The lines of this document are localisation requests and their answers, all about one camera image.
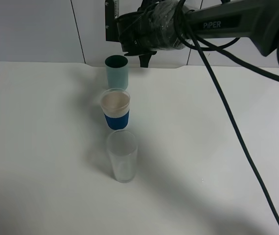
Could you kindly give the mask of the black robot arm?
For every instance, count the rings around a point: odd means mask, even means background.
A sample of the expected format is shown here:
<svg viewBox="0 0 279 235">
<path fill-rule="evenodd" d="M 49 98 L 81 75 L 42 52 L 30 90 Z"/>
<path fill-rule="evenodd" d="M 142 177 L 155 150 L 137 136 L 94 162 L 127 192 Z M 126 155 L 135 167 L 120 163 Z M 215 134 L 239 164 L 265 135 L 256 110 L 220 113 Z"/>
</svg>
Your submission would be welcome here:
<svg viewBox="0 0 279 235">
<path fill-rule="evenodd" d="M 193 10 L 182 0 L 145 0 L 136 12 L 114 20 L 128 56 L 182 49 L 195 36 L 249 38 L 262 56 L 273 51 L 279 64 L 279 0 L 232 0 Z"/>
</svg>

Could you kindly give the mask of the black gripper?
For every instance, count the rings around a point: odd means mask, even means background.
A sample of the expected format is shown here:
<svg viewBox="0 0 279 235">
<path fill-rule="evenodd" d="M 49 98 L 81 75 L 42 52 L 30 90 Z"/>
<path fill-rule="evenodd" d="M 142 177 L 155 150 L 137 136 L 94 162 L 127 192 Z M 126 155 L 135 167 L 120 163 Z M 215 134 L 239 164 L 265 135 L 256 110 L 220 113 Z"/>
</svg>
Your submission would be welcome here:
<svg viewBox="0 0 279 235">
<path fill-rule="evenodd" d="M 140 42 L 141 33 L 144 31 L 140 28 L 144 12 L 131 12 L 119 16 L 116 19 L 118 41 L 121 44 L 124 56 L 139 56 L 141 68 L 149 67 L 152 55 L 157 52 L 149 49 Z"/>
</svg>

